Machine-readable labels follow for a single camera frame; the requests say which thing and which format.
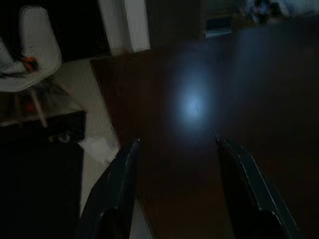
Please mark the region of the small orange black item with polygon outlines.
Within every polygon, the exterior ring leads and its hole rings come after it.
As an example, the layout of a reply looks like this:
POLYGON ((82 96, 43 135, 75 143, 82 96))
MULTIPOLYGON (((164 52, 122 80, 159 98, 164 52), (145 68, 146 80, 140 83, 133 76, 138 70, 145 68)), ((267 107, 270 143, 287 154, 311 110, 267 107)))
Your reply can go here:
POLYGON ((34 57, 22 57, 22 63, 27 72, 37 72, 39 70, 39 64, 34 57))

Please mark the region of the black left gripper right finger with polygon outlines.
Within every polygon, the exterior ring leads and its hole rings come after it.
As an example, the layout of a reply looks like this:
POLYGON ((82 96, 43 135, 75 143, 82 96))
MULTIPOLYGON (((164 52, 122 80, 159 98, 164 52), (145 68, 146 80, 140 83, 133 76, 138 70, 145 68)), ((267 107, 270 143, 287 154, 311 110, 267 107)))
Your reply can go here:
POLYGON ((221 179, 236 239, 302 239, 277 188, 252 155, 226 138, 216 141, 221 179))

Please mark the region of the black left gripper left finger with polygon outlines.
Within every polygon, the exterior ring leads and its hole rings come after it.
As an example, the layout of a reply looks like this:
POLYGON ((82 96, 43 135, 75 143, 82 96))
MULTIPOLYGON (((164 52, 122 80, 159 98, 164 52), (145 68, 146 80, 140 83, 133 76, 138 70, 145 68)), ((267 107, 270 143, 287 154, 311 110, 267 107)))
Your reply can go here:
POLYGON ((140 140, 124 146, 93 186, 79 220, 79 239, 129 239, 140 140))

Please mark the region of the white chair with wooden legs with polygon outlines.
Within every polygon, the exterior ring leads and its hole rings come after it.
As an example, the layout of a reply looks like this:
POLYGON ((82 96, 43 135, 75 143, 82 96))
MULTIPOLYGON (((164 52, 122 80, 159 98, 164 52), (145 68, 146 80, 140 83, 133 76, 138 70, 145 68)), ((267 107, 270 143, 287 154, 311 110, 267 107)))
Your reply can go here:
POLYGON ((21 117, 18 94, 28 92, 42 126, 47 127, 35 88, 41 81, 56 73, 62 64, 62 56, 45 8, 25 6, 21 9, 19 36, 20 49, 16 57, 13 57, 9 45, 0 36, 0 92, 14 94, 18 117, 21 117), (34 57, 39 70, 27 72, 22 57, 34 57))

